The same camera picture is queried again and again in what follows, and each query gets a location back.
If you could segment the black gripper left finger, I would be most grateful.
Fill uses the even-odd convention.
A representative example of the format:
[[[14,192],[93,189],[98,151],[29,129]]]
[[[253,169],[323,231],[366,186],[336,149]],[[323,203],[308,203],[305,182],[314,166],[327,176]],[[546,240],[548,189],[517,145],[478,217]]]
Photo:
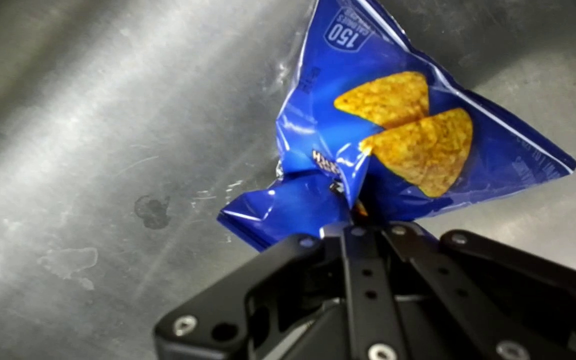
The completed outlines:
[[[342,295],[340,244],[290,237],[162,317],[157,360],[253,360]]]

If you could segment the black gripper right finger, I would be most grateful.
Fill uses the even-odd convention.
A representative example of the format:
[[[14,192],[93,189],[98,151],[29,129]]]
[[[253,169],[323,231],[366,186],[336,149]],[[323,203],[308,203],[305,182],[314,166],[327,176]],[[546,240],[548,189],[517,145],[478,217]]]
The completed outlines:
[[[484,360],[576,360],[576,271],[497,240],[393,223],[386,240]]]

